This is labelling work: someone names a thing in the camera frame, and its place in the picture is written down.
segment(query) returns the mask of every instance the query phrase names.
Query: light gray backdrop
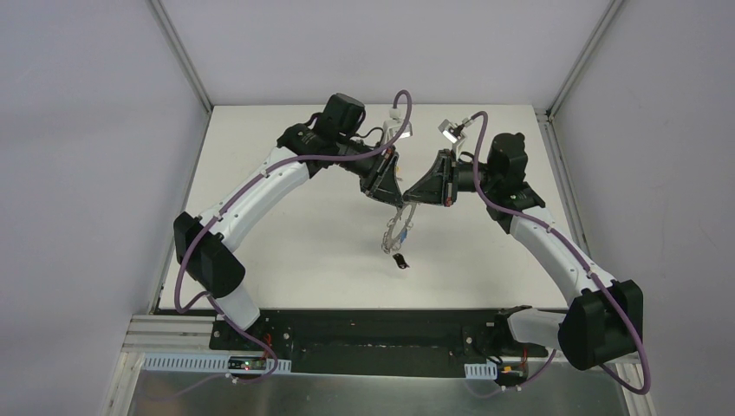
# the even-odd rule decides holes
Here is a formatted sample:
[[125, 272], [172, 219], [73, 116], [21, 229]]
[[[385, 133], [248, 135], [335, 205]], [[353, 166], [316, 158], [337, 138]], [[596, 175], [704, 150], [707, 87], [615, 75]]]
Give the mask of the light gray backdrop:
[[730, 414], [735, 3], [628, 2], [558, 117], [589, 247], [645, 293], [660, 414]]
[[608, 0], [164, 3], [217, 104], [548, 107]]
[[0, 97], [0, 414], [97, 414], [204, 113], [143, 1], [0, 3]]

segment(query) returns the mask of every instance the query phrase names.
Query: white table surface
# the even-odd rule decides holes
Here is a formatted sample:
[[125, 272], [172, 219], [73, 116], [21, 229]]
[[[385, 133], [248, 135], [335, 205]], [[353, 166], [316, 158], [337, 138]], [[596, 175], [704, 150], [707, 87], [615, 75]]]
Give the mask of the white table surface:
[[[262, 162], [283, 130], [323, 106], [217, 106], [211, 117], [186, 210], [193, 216], [218, 202]], [[367, 106], [361, 133], [382, 125], [388, 105]], [[526, 136], [526, 180], [546, 201], [557, 226], [569, 232], [546, 149], [531, 106], [416, 105], [413, 137], [397, 149], [404, 192], [450, 146], [437, 130], [484, 109], [490, 115], [481, 158], [503, 132]], [[467, 129], [463, 150], [473, 152], [480, 123]], [[379, 139], [375, 133], [371, 140]], [[339, 166], [321, 170], [268, 212], [235, 255], [247, 270], [245, 285], [261, 308], [475, 309], [521, 304], [565, 307], [541, 265], [490, 219], [475, 193], [460, 193], [451, 208], [419, 205], [401, 253], [401, 270], [381, 250], [395, 208], [360, 193], [358, 178]], [[173, 260], [159, 306], [173, 307]], [[188, 275], [182, 303], [201, 286]], [[209, 308], [206, 301], [197, 304]]]

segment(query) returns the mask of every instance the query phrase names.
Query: purple cable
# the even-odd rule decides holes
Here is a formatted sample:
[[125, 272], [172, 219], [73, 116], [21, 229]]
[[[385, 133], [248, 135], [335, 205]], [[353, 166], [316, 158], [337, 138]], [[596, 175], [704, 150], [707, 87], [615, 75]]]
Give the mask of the purple cable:
[[[549, 368], [549, 364], [551, 364], [551, 362], [554, 360], [554, 357], [555, 356], [556, 356], [556, 350], [553, 349], [553, 350], [551, 350], [551, 354], [549, 354], [549, 359], [546, 360], [546, 362], [544, 362], [544, 364], [541, 366], [541, 368], [539, 368], [538, 371], [536, 371], [533, 375], [531, 375], [531, 377], [529, 377], [528, 380], [526, 380], [523, 383], [519, 384], [518, 387], [521, 387], [521, 388], [526, 387], [533, 380], [537, 379], [539, 375], [543, 374], [543, 372], [546, 371], [546, 368]], [[472, 390], [469, 386], [467, 386], [466, 383], [465, 383], [465, 386], [467, 387], [467, 390], [469, 390], [470, 393], [472, 393], [472, 395], [475, 396], [475, 397], [477, 397], [478, 399], [489, 399], [490, 397], [492, 397], [492, 396], [494, 396], [494, 395], [496, 395], [498, 393], [502, 393], [502, 392], [505, 391], [502, 388], [499, 388], [498, 390], [495, 390], [495, 391], [490, 392], [488, 394], [480, 394], [480, 393], [475, 393], [475, 391]]]
[[633, 343], [635, 344], [635, 348], [638, 350], [638, 355], [641, 358], [641, 367], [643, 369], [643, 386], [641, 388], [636, 388], [628, 384], [626, 381], [621, 379], [613, 370], [605, 366], [604, 364], [601, 364], [600, 367], [605, 371], [605, 373], [610, 374], [610, 376], [615, 379], [618, 383], [620, 383], [623, 387], [630, 390], [633, 393], [636, 394], [646, 394], [649, 390], [651, 390], [651, 370], [648, 366], [648, 357], [646, 355], [646, 349], [643, 347], [643, 341], [641, 341], [641, 337], [638, 336], [638, 331], [635, 330], [635, 327], [633, 326], [633, 323], [630, 321], [630, 318], [628, 318], [628, 315], [622, 310], [620, 304], [613, 298], [612, 295], [610, 295], [610, 292], [608, 291], [608, 288], [605, 287], [605, 285], [600, 280], [600, 277], [597, 276], [595, 272], [592, 271], [589, 264], [584, 260], [582, 255], [579, 253], [577, 248], [557, 229], [551, 227], [549, 224], [546, 224], [545, 221], [542, 219], [533, 217], [528, 214], [524, 214], [520, 211], [514, 211], [509, 210], [508, 208], [504, 208], [503, 206], [494, 204], [492, 201], [490, 201], [487, 196], [482, 192], [482, 187], [480, 186], [480, 176], [479, 176], [479, 161], [478, 156], [480, 154], [480, 148], [482, 147], [483, 139], [485, 138], [485, 132], [487, 130], [487, 125], [489, 122], [489, 116], [487, 115], [486, 111], [478, 111], [476, 112], [472, 117], [471, 120], [475, 120], [478, 117], [483, 118], [483, 124], [480, 128], [480, 134], [478, 136], [478, 143], [475, 146], [475, 157], [472, 158], [472, 178], [475, 182], [475, 191], [477, 191], [478, 195], [482, 198], [482, 200], [485, 202], [485, 204], [489, 207], [491, 207], [493, 210], [500, 211], [509, 215], [513, 215], [516, 217], [520, 217], [523, 219], [527, 219], [533, 223], [541, 225], [543, 228], [548, 230], [548, 232], [551, 232], [554, 234], [556, 238], [559, 239], [559, 241], [564, 244], [564, 246], [569, 250], [569, 252], [574, 256], [577, 262], [582, 265], [584, 268], [584, 271], [587, 272], [590, 279], [592, 279], [593, 282], [595, 282], [595, 285], [598, 289], [602, 292], [602, 294], [605, 296], [605, 298], [610, 302], [610, 304], [613, 306], [613, 309], [615, 309], [615, 312], [618, 314], [618, 316], [622, 319], [623, 324], [625, 324], [625, 328], [630, 333], [631, 338], [633, 338]]
[[[268, 175], [271, 172], [275, 171], [281, 166], [288, 165], [290, 163], [294, 162], [304, 162], [308, 160], [322, 160], [327, 162], [354, 162], [356, 160], [361, 159], [367, 159], [372, 158], [373, 156], [377, 154], [381, 154], [385, 152], [390, 146], [392, 146], [398, 138], [403, 134], [403, 132], [406, 130], [406, 127], [408, 126], [408, 121], [411, 118], [411, 111], [413, 109], [413, 100], [411, 98], [411, 94], [408, 93], [405, 89], [401, 89], [401, 91], [398, 92], [398, 94], [395, 95], [395, 98], [393, 99], [393, 108], [398, 108], [398, 99], [404, 96], [406, 97], [406, 117], [403, 119], [403, 124], [400, 125], [400, 128], [398, 129], [398, 132], [394, 135], [392, 139], [390, 139], [386, 144], [383, 146], [377, 147], [370, 152], [366, 153], [360, 153], [350, 156], [325, 156], [325, 155], [318, 155], [318, 154], [305, 154], [302, 156], [295, 156], [293, 158], [288, 158], [284, 160], [280, 160], [276, 163], [274, 163], [271, 166], [268, 166], [265, 169], [265, 174]], [[239, 191], [237, 191], [230, 200], [228, 200], [224, 205], [222, 205], [222, 208], [219, 209], [219, 215], [223, 216], [227, 210], [232, 207], [238, 199], [240, 199], [251, 187], [253, 187], [260, 179], [263, 179], [264, 176], [262, 174], [258, 174], [256, 177], [248, 181], [247, 184], [245, 184], [242, 188], [240, 188]], [[267, 352], [271, 357], [273, 357], [274, 360], [274, 366], [273, 368], [268, 372], [263, 374], [262, 376], [251, 379], [251, 380], [244, 380], [241, 381], [243, 383], [251, 383], [261, 380], [265, 380], [266, 378], [270, 377], [278, 368], [278, 357], [276, 357], [276, 354], [273, 353], [273, 350], [268, 347], [265, 343], [258, 340], [257, 338], [253, 337], [252, 335], [248, 334], [244, 330], [242, 330], [235, 322], [232, 321], [225, 313], [224, 311], [217, 305], [217, 302], [210, 296], [210, 293], [205, 291], [202, 291], [198, 293], [194, 298], [189, 301], [189, 303], [186, 304], [183, 308], [181, 307], [181, 283], [184, 281], [184, 274], [186, 273], [186, 266], [189, 264], [189, 260], [192, 258], [192, 253], [194, 252], [194, 249], [197, 247], [199, 242], [204, 238], [206, 233], [214, 226], [214, 224], [217, 223], [216, 218], [212, 218], [209, 220], [209, 222], [202, 228], [202, 230], [197, 234], [197, 236], [192, 240], [192, 243], [189, 244], [189, 247], [186, 248], [186, 252], [184, 253], [184, 257], [181, 259], [181, 266], [179, 267], [179, 273], [176, 275], [176, 283], [174, 284], [174, 291], [173, 291], [173, 305], [176, 308], [176, 311], [180, 314], [185, 314], [189, 309], [192, 308], [194, 303], [201, 299], [203, 296], [207, 296], [207, 299], [209, 300], [212, 307], [217, 311], [218, 314], [222, 315], [224, 320], [230, 324], [230, 326], [237, 331], [238, 334], [245, 337], [246, 339], [255, 342], [258, 346], [263, 348], [265, 352]]]

